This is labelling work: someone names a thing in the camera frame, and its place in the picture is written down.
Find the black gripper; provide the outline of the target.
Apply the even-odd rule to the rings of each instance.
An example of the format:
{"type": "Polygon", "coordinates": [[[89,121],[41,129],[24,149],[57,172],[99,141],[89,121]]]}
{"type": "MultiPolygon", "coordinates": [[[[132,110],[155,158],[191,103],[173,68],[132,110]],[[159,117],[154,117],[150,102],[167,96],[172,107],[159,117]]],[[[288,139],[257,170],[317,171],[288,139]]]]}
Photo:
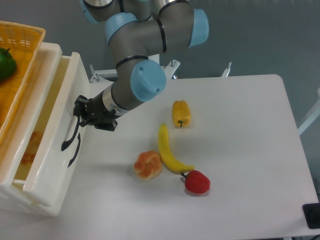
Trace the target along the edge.
{"type": "Polygon", "coordinates": [[[108,110],[103,102],[103,91],[89,100],[79,95],[74,102],[73,115],[79,117],[78,125],[85,127],[94,126],[104,131],[114,131],[118,125],[116,110],[108,110]]]}

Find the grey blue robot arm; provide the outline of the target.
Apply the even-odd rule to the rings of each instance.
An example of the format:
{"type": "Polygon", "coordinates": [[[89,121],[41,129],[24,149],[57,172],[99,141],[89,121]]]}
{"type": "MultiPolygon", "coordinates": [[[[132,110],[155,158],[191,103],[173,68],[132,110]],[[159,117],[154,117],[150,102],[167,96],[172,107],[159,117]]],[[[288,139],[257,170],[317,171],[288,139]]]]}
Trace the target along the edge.
{"type": "Polygon", "coordinates": [[[77,98],[73,113],[81,127],[115,130],[119,117],[165,88],[165,72],[151,56],[191,48],[209,36],[206,13],[187,0],[82,0],[80,5],[88,21],[105,24],[117,73],[97,96],[77,98]]]}

